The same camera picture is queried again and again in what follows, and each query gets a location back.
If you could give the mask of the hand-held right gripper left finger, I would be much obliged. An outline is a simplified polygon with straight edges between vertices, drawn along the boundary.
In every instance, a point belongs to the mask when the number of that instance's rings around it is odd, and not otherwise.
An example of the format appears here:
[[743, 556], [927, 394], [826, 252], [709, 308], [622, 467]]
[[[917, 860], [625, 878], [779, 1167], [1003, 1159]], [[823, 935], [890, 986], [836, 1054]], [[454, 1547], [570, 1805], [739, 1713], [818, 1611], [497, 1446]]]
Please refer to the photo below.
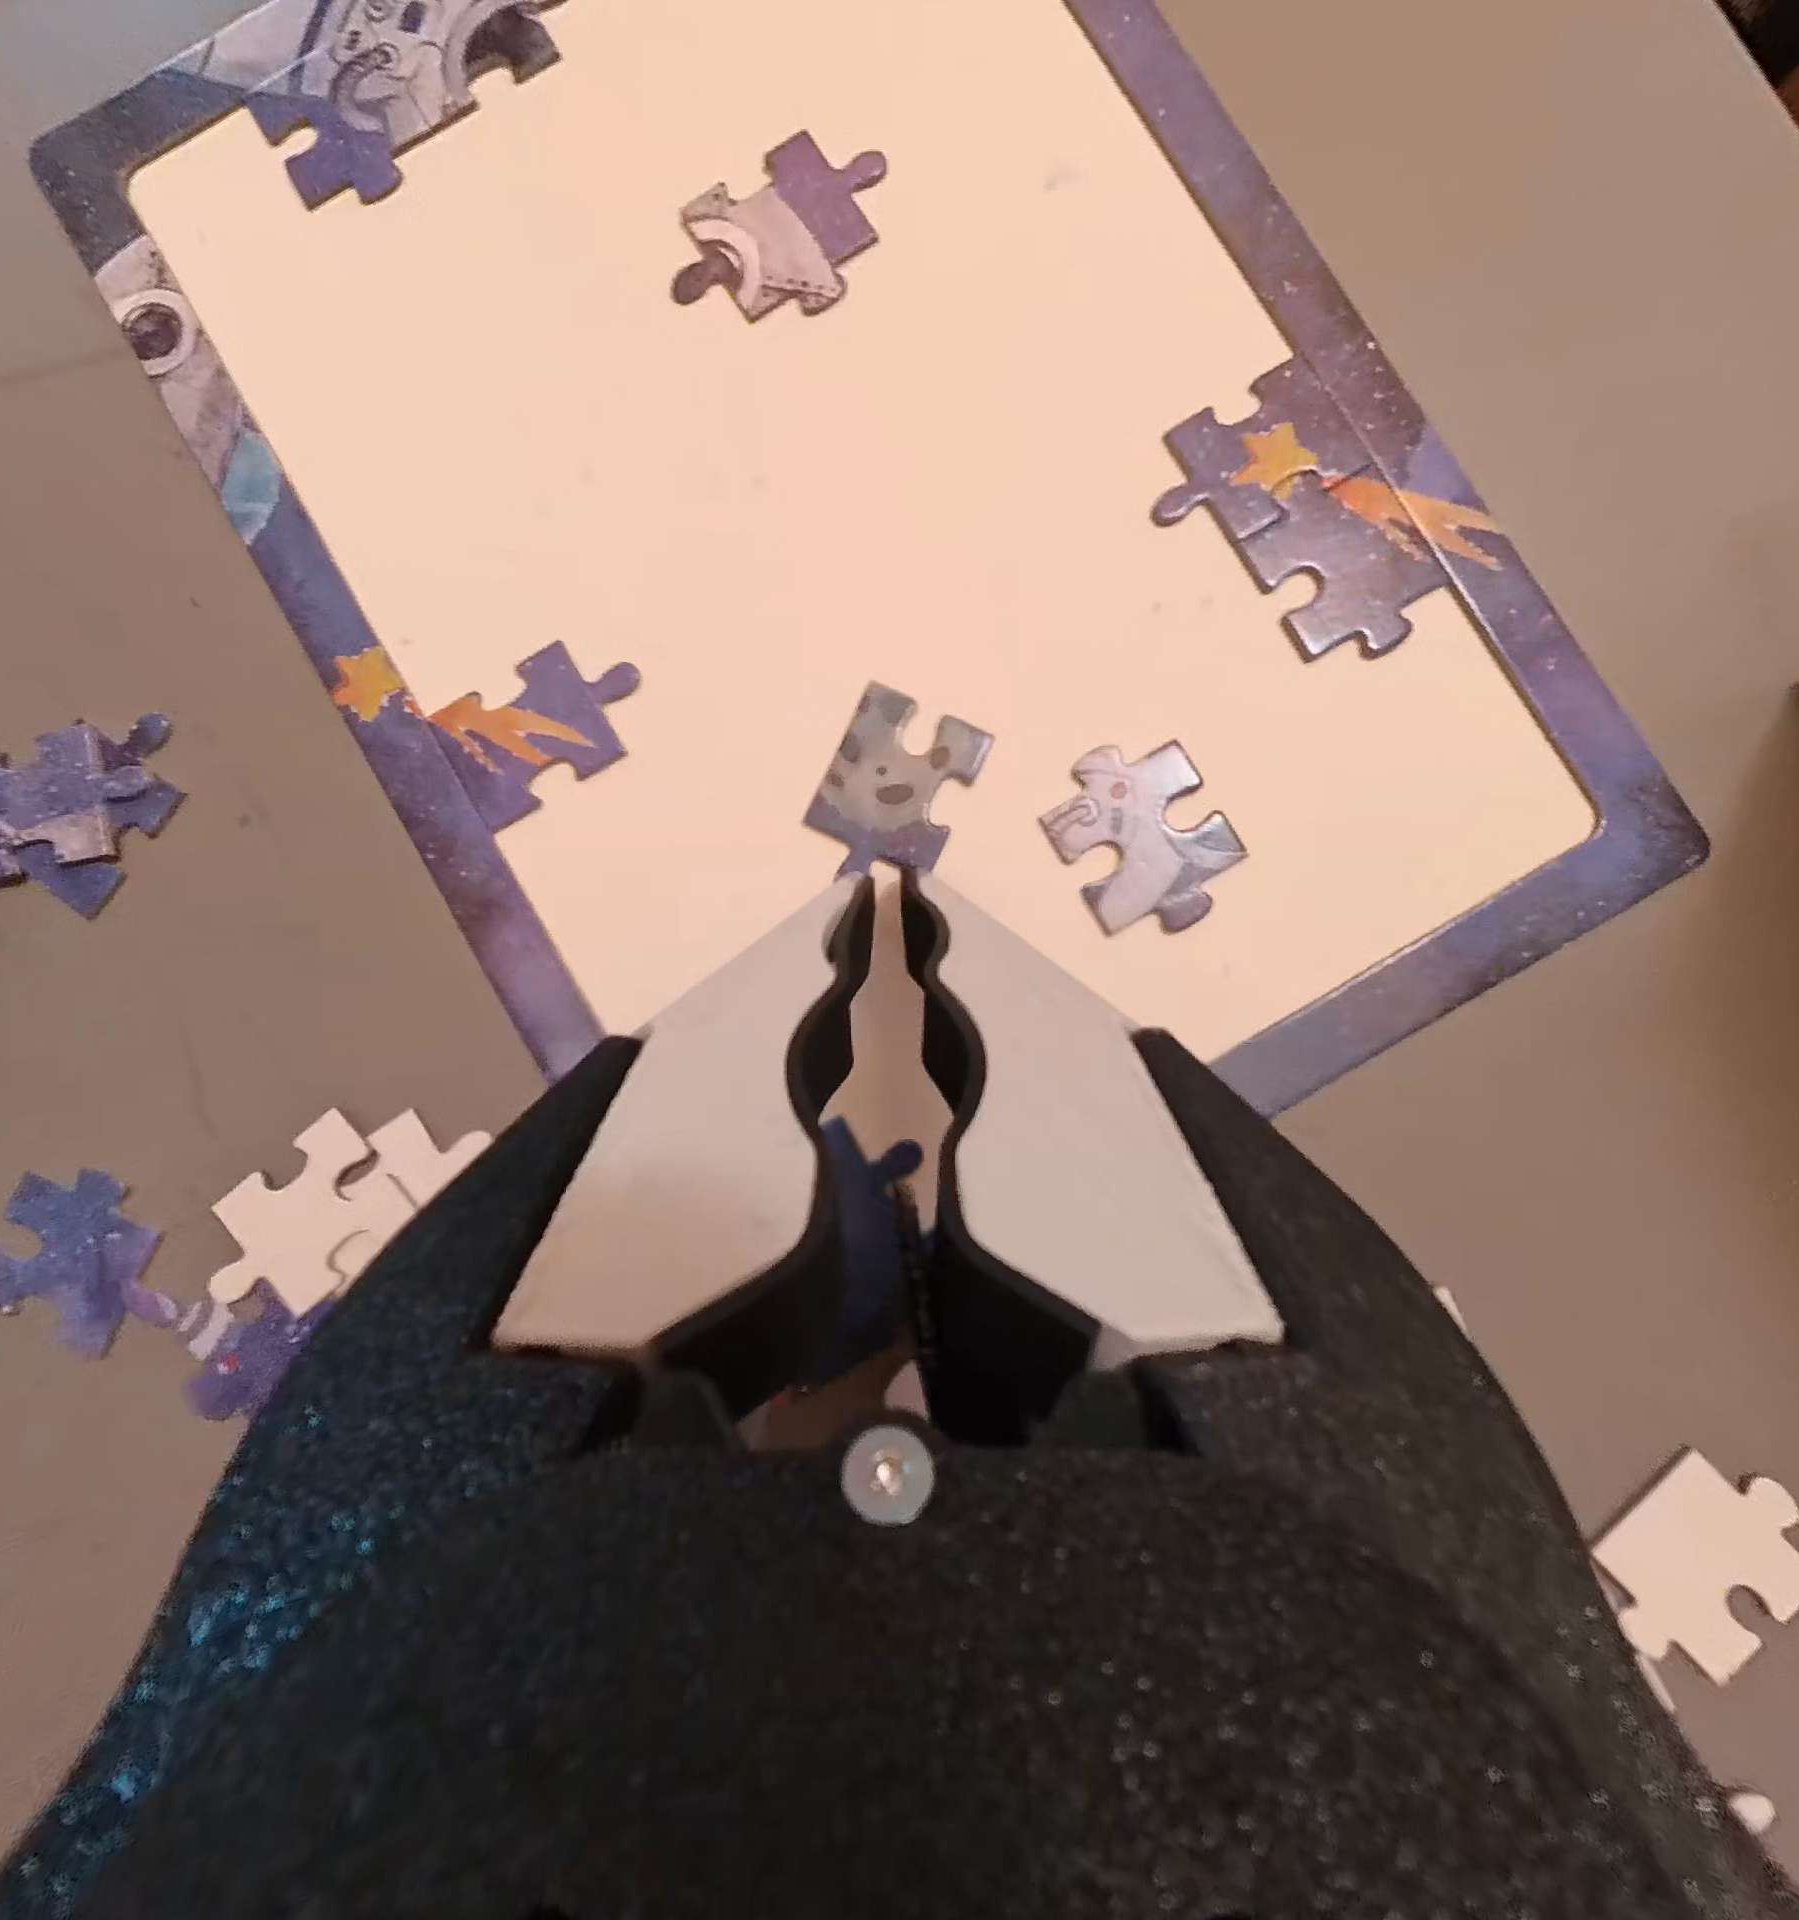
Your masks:
[[874, 921], [874, 882], [837, 878], [639, 1028], [497, 1349], [695, 1374], [729, 1412], [820, 1352], [844, 1295], [820, 1117]]

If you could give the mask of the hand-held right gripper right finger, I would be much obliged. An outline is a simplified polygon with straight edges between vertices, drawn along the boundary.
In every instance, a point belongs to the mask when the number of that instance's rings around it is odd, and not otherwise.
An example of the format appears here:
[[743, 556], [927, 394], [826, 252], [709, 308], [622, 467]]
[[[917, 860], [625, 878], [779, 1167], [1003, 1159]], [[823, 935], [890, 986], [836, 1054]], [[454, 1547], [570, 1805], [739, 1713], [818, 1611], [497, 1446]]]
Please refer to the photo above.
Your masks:
[[1281, 1344], [1140, 1028], [936, 877], [901, 927], [952, 1116], [914, 1296], [935, 1420], [1042, 1424], [1089, 1374]]

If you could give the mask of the grey blue puzzle piece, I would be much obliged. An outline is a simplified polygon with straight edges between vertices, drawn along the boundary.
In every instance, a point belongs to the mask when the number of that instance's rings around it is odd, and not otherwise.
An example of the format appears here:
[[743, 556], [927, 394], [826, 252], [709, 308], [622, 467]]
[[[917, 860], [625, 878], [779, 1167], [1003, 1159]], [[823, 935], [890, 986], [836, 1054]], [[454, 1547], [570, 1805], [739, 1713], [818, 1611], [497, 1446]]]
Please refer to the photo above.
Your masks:
[[1170, 739], [1139, 759], [1117, 745], [1098, 745], [1072, 768], [1077, 795], [1038, 818], [1064, 862], [1086, 852], [1113, 850], [1116, 869], [1079, 892], [1105, 935], [1155, 919], [1167, 935], [1189, 931], [1212, 911], [1208, 880], [1246, 854], [1223, 813], [1197, 826], [1173, 826], [1167, 807], [1200, 788], [1197, 764]]

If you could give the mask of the pile of jigsaw puzzle pieces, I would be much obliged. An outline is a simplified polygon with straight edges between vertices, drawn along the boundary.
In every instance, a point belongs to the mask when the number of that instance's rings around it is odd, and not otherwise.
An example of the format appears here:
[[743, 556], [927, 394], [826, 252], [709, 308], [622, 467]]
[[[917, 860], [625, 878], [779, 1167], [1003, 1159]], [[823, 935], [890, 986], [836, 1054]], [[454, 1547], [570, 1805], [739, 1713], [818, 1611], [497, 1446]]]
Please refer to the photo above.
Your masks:
[[[238, 1255], [192, 1299], [145, 1282], [164, 1231], [126, 1214], [122, 1181], [96, 1167], [70, 1182], [27, 1172], [6, 1199], [5, 1221], [34, 1244], [24, 1253], [0, 1244], [0, 1313], [48, 1304], [61, 1344], [84, 1357], [105, 1357], [126, 1320], [159, 1327], [192, 1352], [194, 1412], [251, 1420], [336, 1299], [491, 1142], [489, 1133], [468, 1133], [441, 1147], [414, 1110], [364, 1135], [329, 1110], [294, 1138], [301, 1165], [292, 1181], [275, 1185], [253, 1172], [214, 1204]], [[769, 1406], [855, 1370], [818, 1383], [817, 1360]], [[1626, 1628], [1647, 1627], [1652, 1601], [1670, 1607], [1634, 1639], [1653, 1690], [1672, 1647], [1714, 1685], [1757, 1653], [1760, 1633], [1728, 1608], [1737, 1589], [1781, 1624], [1799, 1614], [1794, 1526], [1799, 1506], [1778, 1482], [1734, 1482], [1701, 1452], [1685, 1450], [1595, 1537], [1595, 1562], [1622, 1595]]]

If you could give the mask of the cratered moon puzzle piece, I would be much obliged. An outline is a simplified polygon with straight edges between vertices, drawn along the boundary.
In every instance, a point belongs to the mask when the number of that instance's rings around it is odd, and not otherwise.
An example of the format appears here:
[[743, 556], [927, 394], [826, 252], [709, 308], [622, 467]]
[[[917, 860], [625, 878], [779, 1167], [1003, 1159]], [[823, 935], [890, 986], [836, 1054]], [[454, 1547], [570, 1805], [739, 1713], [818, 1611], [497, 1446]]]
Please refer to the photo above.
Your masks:
[[864, 877], [876, 862], [932, 871], [952, 838], [935, 825], [935, 795], [945, 782], [973, 785], [982, 771], [992, 734], [945, 714], [932, 742], [909, 752], [904, 732], [914, 712], [908, 693], [869, 681], [805, 809], [805, 826], [845, 847], [837, 877]]

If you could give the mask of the blue framed puzzle board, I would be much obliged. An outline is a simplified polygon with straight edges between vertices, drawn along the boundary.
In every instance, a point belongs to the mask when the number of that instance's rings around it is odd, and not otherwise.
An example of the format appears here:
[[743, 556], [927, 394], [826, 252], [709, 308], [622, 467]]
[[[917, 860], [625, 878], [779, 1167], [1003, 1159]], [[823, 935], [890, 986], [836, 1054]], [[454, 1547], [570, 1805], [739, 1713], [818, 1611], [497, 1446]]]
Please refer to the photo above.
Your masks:
[[[869, 681], [994, 736], [931, 871], [1280, 1112], [1690, 875], [1706, 832], [1175, 28], [1178, 5], [543, 5], [400, 184], [312, 210], [245, 97], [329, 23], [260, 5], [31, 150], [34, 174], [343, 729], [549, 1065], [818, 894]], [[887, 156], [812, 317], [693, 305], [680, 210], [807, 130]], [[1377, 658], [1304, 660], [1164, 434], [1313, 366], [1393, 489], [1482, 507]], [[625, 756], [481, 826], [428, 714], [561, 639]], [[1105, 935], [1038, 818], [1175, 739], [1246, 859]]]

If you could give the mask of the blue star puzzle piece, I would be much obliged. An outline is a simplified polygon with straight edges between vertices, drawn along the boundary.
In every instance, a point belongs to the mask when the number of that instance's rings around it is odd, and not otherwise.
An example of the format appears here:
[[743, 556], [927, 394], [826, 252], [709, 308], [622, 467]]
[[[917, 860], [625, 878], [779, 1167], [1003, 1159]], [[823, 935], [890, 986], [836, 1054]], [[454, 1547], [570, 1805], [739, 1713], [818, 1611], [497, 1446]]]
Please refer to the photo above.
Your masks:
[[1203, 408], [1165, 430], [1161, 443], [1180, 477], [1155, 499], [1152, 526], [1207, 511], [1245, 542], [1285, 517], [1301, 481], [1326, 489], [1370, 466], [1367, 443], [1308, 362], [1277, 363], [1251, 392], [1256, 408], [1242, 420]]

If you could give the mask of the purple grey puzzle piece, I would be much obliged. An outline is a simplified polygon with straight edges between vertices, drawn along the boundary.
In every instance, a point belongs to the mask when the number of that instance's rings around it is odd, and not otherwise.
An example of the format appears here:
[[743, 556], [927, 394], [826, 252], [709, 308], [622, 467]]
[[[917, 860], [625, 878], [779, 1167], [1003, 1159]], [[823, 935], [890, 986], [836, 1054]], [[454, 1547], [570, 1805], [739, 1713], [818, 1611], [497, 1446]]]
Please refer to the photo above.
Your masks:
[[845, 294], [841, 266], [878, 240], [860, 196], [887, 179], [887, 156], [826, 160], [807, 130], [764, 154], [764, 184], [736, 197], [714, 182], [680, 210], [695, 256], [671, 276], [685, 308], [722, 288], [745, 322], [794, 305], [805, 317]]

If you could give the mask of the blue astronaut puzzle piece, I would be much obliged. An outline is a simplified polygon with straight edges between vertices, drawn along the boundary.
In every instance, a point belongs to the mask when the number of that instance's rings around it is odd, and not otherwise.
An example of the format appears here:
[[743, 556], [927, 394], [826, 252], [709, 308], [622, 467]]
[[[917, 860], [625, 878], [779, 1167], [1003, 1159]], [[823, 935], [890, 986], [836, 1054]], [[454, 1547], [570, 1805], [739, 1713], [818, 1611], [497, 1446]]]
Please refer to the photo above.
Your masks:
[[345, 188], [362, 204], [384, 199], [403, 181], [398, 156], [452, 115], [446, 47], [428, 9], [353, 10], [329, 26], [243, 102], [267, 144], [310, 134], [285, 170], [312, 210]]

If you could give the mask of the grey desk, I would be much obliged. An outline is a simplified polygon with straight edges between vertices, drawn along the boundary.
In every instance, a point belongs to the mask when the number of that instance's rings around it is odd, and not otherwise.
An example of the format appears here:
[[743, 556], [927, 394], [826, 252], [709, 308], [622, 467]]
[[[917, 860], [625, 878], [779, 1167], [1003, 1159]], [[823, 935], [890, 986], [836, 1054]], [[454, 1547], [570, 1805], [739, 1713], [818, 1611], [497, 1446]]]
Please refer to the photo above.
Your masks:
[[[501, 1128], [537, 1084], [30, 174], [223, 15], [0, 5], [0, 745], [112, 697], [205, 739], [104, 919], [0, 894], [0, 1212], [107, 1167], [186, 1282], [322, 1107]], [[1799, 130], [1709, 5], [1173, 19], [1711, 840], [1281, 1127], [1456, 1295], [1587, 1526], [1683, 1444], [1799, 1499]], [[184, 1374], [0, 1317], [0, 1860], [237, 1441]], [[1668, 1687], [1799, 1883], [1799, 1618]]]

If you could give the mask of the blue comet puzzle piece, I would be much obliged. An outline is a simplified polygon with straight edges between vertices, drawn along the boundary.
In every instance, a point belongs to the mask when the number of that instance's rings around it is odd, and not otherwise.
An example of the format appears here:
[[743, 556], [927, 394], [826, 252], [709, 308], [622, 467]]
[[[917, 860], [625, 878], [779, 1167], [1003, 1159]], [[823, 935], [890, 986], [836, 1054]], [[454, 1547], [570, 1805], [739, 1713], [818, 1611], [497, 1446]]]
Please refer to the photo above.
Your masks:
[[1399, 491], [1363, 467], [1348, 476], [1298, 473], [1281, 515], [1236, 549], [1263, 591], [1310, 577], [1313, 596], [1281, 625], [1313, 662], [1346, 642], [1365, 658], [1385, 654], [1410, 633], [1415, 601], [1448, 585], [1443, 561], [1499, 567], [1501, 554], [1487, 542], [1501, 539], [1486, 508]]
[[629, 660], [588, 678], [561, 639], [520, 660], [517, 674], [521, 688], [501, 707], [461, 693], [428, 714], [434, 739], [491, 834], [537, 810], [531, 783], [544, 768], [562, 764], [586, 779], [618, 763], [625, 744], [609, 709], [641, 685], [641, 672]]

